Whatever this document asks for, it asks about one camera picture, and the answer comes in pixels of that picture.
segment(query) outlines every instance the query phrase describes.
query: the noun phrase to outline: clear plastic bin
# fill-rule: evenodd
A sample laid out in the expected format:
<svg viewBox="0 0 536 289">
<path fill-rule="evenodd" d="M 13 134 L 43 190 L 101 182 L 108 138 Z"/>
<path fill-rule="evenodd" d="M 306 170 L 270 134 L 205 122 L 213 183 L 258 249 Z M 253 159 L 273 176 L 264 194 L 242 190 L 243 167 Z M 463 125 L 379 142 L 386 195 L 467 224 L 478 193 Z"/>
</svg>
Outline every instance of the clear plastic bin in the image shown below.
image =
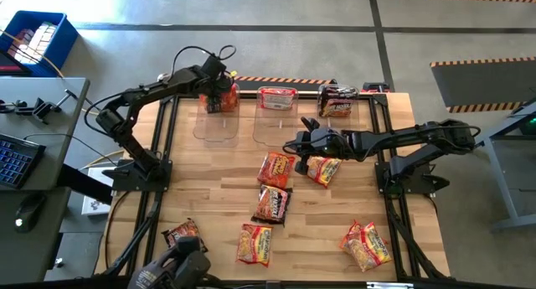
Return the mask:
<svg viewBox="0 0 536 289">
<path fill-rule="evenodd" d="M 263 99 L 262 91 L 267 89 L 284 89 L 291 91 L 287 99 Z M 286 87 L 261 87 L 257 91 L 255 108 L 255 129 L 253 139 L 268 147 L 281 147 L 296 137 L 298 120 L 298 90 Z"/>
<path fill-rule="evenodd" d="M 326 113 L 325 111 L 321 112 L 322 110 L 321 97 L 322 97 L 322 92 L 325 91 L 325 89 L 348 90 L 348 91 L 355 92 L 355 97 L 353 99 L 348 99 L 346 100 L 348 102 L 344 102 L 340 104 L 341 106 L 349 106 L 349 110 L 351 112 L 349 113 L 348 116 L 335 116 L 336 114 Z M 341 130 L 355 130 L 355 131 L 359 130 L 359 108 L 358 108 L 358 102 L 356 101 L 358 99 L 358 96 L 359 96 L 359 89 L 352 87 L 352 86 L 336 85 L 336 84 L 321 85 L 318 88 L 318 98 L 317 98 L 317 120 L 320 123 L 320 126 L 330 127 L 333 130 L 338 131 L 338 132 L 340 132 Z"/>
<path fill-rule="evenodd" d="M 235 84 L 236 104 L 232 111 L 208 113 L 203 98 L 199 98 L 197 119 L 193 135 L 215 146 L 225 146 L 235 141 L 239 128 L 240 87 Z"/>
</svg>

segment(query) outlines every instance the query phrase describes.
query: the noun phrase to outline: clamp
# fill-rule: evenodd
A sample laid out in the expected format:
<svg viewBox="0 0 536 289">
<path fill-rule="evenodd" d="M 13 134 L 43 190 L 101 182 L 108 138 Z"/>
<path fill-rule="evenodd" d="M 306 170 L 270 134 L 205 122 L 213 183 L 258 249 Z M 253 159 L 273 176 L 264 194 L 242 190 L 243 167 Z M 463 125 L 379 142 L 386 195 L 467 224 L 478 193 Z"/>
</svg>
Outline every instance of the clamp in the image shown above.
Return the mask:
<svg viewBox="0 0 536 289">
<path fill-rule="evenodd" d="M 40 98 L 37 98 L 35 105 L 29 107 L 26 101 L 15 101 L 14 103 L 6 103 L 5 101 L 0 100 L 0 114 L 15 113 L 18 116 L 33 116 L 38 121 L 41 121 L 43 124 L 48 125 L 48 122 L 44 119 L 50 112 L 61 112 L 60 106 L 67 101 L 70 97 L 73 97 L 75 100 L 78 97 L 70 90 L 65 89 L 66 95 L 58 101 L 57 104 L 51 103 L 49 101 L 43 101 Z"/>
</svg>

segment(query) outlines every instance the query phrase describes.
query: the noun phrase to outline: computer mouse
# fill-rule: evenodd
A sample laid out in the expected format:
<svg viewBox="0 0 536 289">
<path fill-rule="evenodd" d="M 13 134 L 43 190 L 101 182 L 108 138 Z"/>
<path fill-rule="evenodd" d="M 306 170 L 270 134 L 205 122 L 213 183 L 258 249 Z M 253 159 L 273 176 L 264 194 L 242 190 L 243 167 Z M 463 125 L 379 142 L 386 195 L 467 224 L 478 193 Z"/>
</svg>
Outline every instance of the computer mouse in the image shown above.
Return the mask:
<svg viewBox="0 0 536 289">
<path fill-rule="evenodd" d="M 15 214 L 15 230 L 17 232 L 27 233 L 34 228 L 46 199 L 47 197 L 42 192 L 33 193 L 24 198 Z"/>
</svg>

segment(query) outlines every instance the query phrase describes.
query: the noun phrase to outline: desk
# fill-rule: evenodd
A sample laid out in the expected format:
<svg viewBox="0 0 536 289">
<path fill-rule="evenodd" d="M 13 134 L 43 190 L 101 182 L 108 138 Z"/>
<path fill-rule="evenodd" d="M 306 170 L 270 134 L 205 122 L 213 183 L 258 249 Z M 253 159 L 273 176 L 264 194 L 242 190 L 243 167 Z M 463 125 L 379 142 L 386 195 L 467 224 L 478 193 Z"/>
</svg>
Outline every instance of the desk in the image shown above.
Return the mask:
<svg viewBox="0 0 536 289">
<path fill-rule="evenodd" d="M 21 100 L 33 106 L 40 97 L 44 101 L 57 103 L 64 97 L 65 89 L 71 90 L 79 97 L 78 100 L 68 99 L 61 106 L 60 113 L 50 113 L 46 118 L 48 125 L 31 116 L 0 114 L 0 133 L 17 138 L 33 133 L 73 135 L 89 85 L 89 81 L 83 78 L 0 78 L 0 98 L 6 102 Z M 56 187 L 68 183 L 70 185 L 65 186 L 80 191 L 79 188 L 84 187 L 82 183 L 95 181 L 85 177 L 77 183 L 74 177 L 65 178 L 65 175 L 77 175 L 75 169 L 64 165 L 71 141 L 69 137 L 36 136 L 30 137 L 29 140 L 46 146 L 43 158 L 21 190 L 0 185 L 0 254 L 4 255 L 0 258 L 0 283 L 44 279 L 49 263 L 54 259 L 56 248 L 59 247 L 59 227 L 70 196 L 69 188 Z M 35 228 L 26 234 L 19 234 L 13 226 L 15 212 L 29 191 L 35 190 L 47 191 L 47 201 Z"/>
<path fill-rule="evenodd" d="M 34 133 L 61 133 L 73 135 L 78 116 L 84 105 L 84 98 L 90 82 L 87 79 L 53 78 L 0 78 L 0 99 L 6 102 L 26 101 L 33 106 L 38 97 L 43 101 L 57 103 L 65 96 L 65 89 L 71 90 L 79 100 L 68 99 L 61 106 L 60 113 L 50 113 L 43 124 L 31 116 L 0 114 L 0 133 L 16 138 L 24 138 Z M 56 186 L 63 167 L 70 138 L 65 136 L 36 136 L 30 141 L 46 146 L 44 155 L 30 178 L 21 189 L 48 190 Z M 2 190 L 11 190 L 0 185 Z"/>
<path fill-rule="evenodd" d="M 394 129 L 413 126 L 415 120 L 409 95 L 394 93 L 387 96 Z M 209 248 L 207 257 L 212 263 L 209 273 L 222 280 L 396 279 L 393 262 L 362 273 L 353 259 L 338 248 L 354 219 L 364 224 L 373 221 L 390 248 L 384 201 L 377 192 L 374 176 L 374 157 L 363 163 L 344 162 L 329 189 L 292 172 L 294 194 L 285 228 L 277 225 L 273 230 L 270 267 L 235 262 L 240 226 L 250 223 L 257 205 L 259 184 L 256 177 L 260 165 L 266 152 L 280 152 L 281 149 L 266 147 L 253 140 L 255 100 L 241 100 L 236 147 L 206 147 L 204 141 L 193 137 L 197 105 L 195 100 L 181 100 L 178 106 L 171 153 L 172 184 L 163 197 L 158 232 L 174 228 L 186 218 L 194 219 Z M 300 100 L 298 116 L 314 116 L 315 105 L 316 101 Z M 157 104 L 146 106 L 134 129 L 136 138 L 145 147 L 152 140 L 157 108 Z M 368 104 L 360 104 L 358 113 L 359 129 L 372 130 Z M 406 155 L 416 148 L 403 147 L 399 154 Z M 119 256 L 131 238 L 139 198 L 140 194 L 130 194 L 116 211 L 108 238 L 109 262 Z M 448 275 L 434 207 L 430 200 L 414 195 L 408 196 L 408 205 L 416 241 L 435 266 Z M 409 271 L 407 248 L 405 244 L 400 247 L 405 269 Z M 162 235 L 157 234 L 153 259 L 166 249 Z M 138 267 L 145 241 L 140 244 L 140 250 Z M 101 243 L 95 272 L 103 271 L 104 267 L 104 244 Z"/>
</svg>

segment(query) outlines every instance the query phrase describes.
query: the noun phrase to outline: transparent acrylic box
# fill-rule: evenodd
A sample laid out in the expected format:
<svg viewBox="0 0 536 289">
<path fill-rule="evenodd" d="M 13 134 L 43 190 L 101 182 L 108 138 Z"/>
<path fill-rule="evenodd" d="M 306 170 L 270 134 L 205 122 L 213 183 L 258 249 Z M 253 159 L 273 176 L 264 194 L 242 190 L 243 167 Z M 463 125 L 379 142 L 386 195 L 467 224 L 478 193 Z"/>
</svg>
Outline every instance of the transparent acrylic box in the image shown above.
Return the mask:
<svg viewBox="0 0 536 289">
<path fill-rule="evenodd" d="M 356 95 L 352 102 L 350 103 L 351 113 L 349 116 L 338 117 L 338 116 L 321 116 L 321 96 L 322 92 L 325 89 L 334 89 L 334 90 L 355 90 Z M 359 102 L 358 100 L 359 90 L 355 87 L 348 85 L 337 85 L 337 84 L 328 84 L 321 85 L 318 88 L 318 98 L 317 98 L 317 120 L 322 127 L 329 127 L 335 131 L 340 132 L 341 130 L 354 130 L 358 131 L 359 128 Z"/>
<path fill-rule="evenodd" d="M 293 93 L 289 109 L 277 110 L 263 107 L 262 91 L 267 89 L 290 90 Z M 286 87 L 261 87 L 257 91 L 255 128 L 253 139 L 268 147 L 281 147 L 296 136 L 298 118 L 298 90 Z"/>
<path fill-rule="evenodd" d="M 237 133 L 240 123 L 240 87 L 238 84 L 234 84 L 230 93 L 234 102 L 233 110 L 230 110 L 230 107 L 233 106 L 232 103 L 227 101 L 226 105 L 222 103 L 224 109 L 218 113 L 208 113 L 206 98 L 199 98 L 193 135 L 198 139 L 205 140 L 208 145 L 231 147 L 238 142 Z"/>
</svg>

